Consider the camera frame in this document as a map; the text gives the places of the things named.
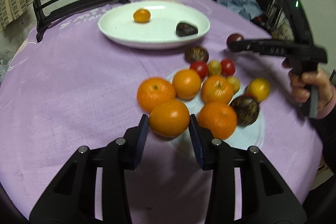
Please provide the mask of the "person's right hand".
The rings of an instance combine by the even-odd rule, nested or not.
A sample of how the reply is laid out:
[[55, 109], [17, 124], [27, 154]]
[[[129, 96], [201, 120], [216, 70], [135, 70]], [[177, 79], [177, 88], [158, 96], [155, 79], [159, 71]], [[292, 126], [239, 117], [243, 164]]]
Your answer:
[[333, 86], [323, 70], [317, 72], [306, 72], [302, 76], [289, 72], [290, 85], [294, 99], [304, 103], [310, 98], [310, 92], [306, 85], [318, 87], [318, 116], [316, 121], [335, 122], [335, 86]]

